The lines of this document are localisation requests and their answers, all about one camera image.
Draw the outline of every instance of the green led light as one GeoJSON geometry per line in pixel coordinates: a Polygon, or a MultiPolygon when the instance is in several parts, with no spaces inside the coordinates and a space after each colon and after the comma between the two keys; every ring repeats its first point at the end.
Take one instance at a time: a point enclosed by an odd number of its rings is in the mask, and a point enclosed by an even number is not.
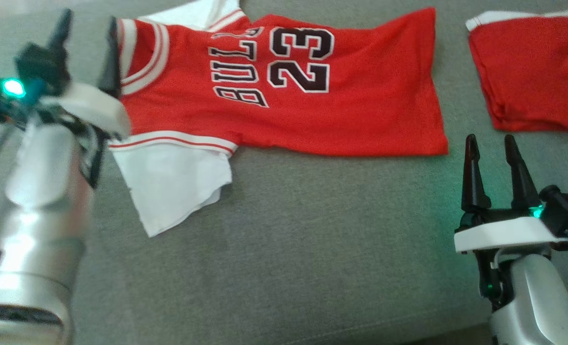
{"type": "Polygon", "coordinates": [[[529,208],[529,212],[531,213],[531,216],[534,216],[535,218],[539,218],[542,215],[543,210],[544,210],[543,205],[539,205],[537,207],[529,208]]]}
{"type": "Polygon", "coordinates": [[[22,82],[14,78],[3,81],[3,92],[5,92],[7,96],[16,98],[22,98],[26,95],[22,82]]]}

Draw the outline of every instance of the red jersey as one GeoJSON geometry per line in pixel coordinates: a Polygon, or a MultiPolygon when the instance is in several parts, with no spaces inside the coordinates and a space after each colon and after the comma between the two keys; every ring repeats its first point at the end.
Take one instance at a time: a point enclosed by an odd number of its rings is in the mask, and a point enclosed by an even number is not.
{"type": "Polygon", "coordinates": [[[234,11],[211,31],[122,20],[131,140],[342,156],[443,155],[435,9],[374,29],[234,11]]]}

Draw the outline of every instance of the red stripe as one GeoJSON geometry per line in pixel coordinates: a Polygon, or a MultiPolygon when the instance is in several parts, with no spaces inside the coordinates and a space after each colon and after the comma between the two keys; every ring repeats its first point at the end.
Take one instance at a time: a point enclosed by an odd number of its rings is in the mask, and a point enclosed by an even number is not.
{"type": "Polygon", "coordinates": [[[220,20],[218,20],[218,22],[215,22],[214,24],[210,25],[209,28],[207,28],[207,30],[212,29],[214,26],[220,24],[223,20],[231,17],[232,15],[234,15],[235,13],[240,12],[242,9],[237,9],[236,11],[233,11],[232,13],[229,13],[228,15],[225,15],[223,18],[220,18],[220,20]]]}
{"type": "Polygon", "coordinates": [[[136,142],[130,142],[129,144],[121,144],[121,145],[110,145],[109,147],[113,147],[115,149],[119,149],[122,147],[129,147],[129,146],[135,146],[135,145],[139,145],[139,144],[144,144],[144,142],[149,142],[149,141],[154,141],[154,140],[175,140],[175,141],[179,141],[179,142],[183,142],[184,144],[188,144],[188,145],[194,145],[194,146],[211,146],[211,147],[217,147],[219,149],[224,149],[227,150],[231,153],[233,153],[233,150],[226,147],[226,146],[222,146],[222,145],[217,145],[217,144],[209,144],[207,142],[190,142],[187,140],[182,140],[179,138],[175,138],[172,136],[159,136],[159,137],[155,137],[155,138],[150,138],[150,139],[145,139],[145,140],[140,140],[140,141],[136,141],[136,142]]]}
{"type": "Polygon", "coordinates": [[[118,19],[118,28],[120,28],[120,33],[122,39],[118,42],[118,59],[122,57],[122,50],[125,47],[125,26],[122,24],[122,20],[118,19]]]}
{"type": "MultiPolygon", "coordinates": [[[[157,37],[156,37],[156,34],[157,34],[157,33],[155,32],[155,33],[154,33],[154,35],[155,35],[155,36],[154,36],[154,46],[155,46],[155,47],[156,47],[156,45],[157,45],[157,41],[156,41],[157,37]]],[[[154,60],[154,65],[152,65],[152,67],[148,68],[148,70],[146,70],[145,72],[143,72],[142,74],[140,74],[140,76],[139,76],[138,78],[135,78],[135,76],[129,76],[129,78],[130,78],[130,77],[133,77],[133,78],[134,78],[133,81],[127,81],[126,83],[122,83],[122,86],[128,86],[129,84],[132,84],[132,83],[134,83],[135,81],[139,81],[139,80],[142,79],[143,77],[147,76],[148,73],[152,72],[152,70],[159,64],[159,59],[160,59],[161,55],[163,55],[163,51],[164,51],[164,42],[165,42],[165,40],[163,39],[163,37],[164,37],[164,34],[161,33],[161,48],[159,49],[159,52],[157,53],[157,58],[154,60]]]]}

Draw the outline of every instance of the folded red shorts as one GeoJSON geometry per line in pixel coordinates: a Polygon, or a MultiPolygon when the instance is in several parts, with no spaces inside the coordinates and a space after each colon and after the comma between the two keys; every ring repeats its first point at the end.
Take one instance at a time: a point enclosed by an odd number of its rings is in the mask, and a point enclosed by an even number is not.
{"type": "Polygon", "coordinates": [[[568,131],[568,11],[489,11],[466,26],[493,126],[568,131]]]}

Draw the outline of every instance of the white lining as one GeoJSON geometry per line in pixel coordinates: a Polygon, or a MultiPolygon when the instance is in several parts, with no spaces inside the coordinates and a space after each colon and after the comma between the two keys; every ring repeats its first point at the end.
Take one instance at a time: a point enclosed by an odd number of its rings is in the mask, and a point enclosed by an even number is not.
{"type": "Polygon", "coordinates": [[[193,30],[206,30],[238,9],[238,0],[194,0],[139,19],[165,25],[183,25],[193,30]]]}
{"type": "Polygon", "coordinates": [[[122,30],[118,29],[118,41],[122,40],[122,51],[120,52],[120,77],[126,78],[133,61],[135,44],[137,43],[137,27],[135,22],[130,19],[121,19],[118,24],[122,24],[122,30]]]}
{"type": "Polygon", "coordinates": [[[212,26],[212,28],[207,29],[210,33],[216,33],[218,30],[224,28],[225,26],[236,22],[238,19],[245,17],[245,13],[243,11],[237,11],[233,13],[231,17],[219,22],[218,24],[212,26]]]}
{"type": "Polygon", "coordinates": [[[551,13],[544,13],[542,15],[535,13],[525,13],[516,11],[486,11],[481,15],[471,18],[465,22],[467,30],[473,31],[478,26],[494,23],[494,22],[504,22],[506,20],[520,19],[520,18],[532,18],[532,17],[568,17],[568,10],[558,11],[551,13]]]}
{"type": "Polygon", "coordinates": [[[153,131],[140,135],[130,136],[128,139],[118,141],[111,140],[109,148],[112,151],[124,151],[138,149],[139,147],[154,144],[175,144],[192,149],[213,150],[224,153],[231,157],[232,153],[238,149],[238,145],[229,140],[216,138],[213,136],[195,136],[179,131],[153,131]]]}
{"type": "Polygon", "coordinates": [[[232,181],[228,157],[218,151],[159,144],[113,155],[150,237],[218,201],[232,181]]]}

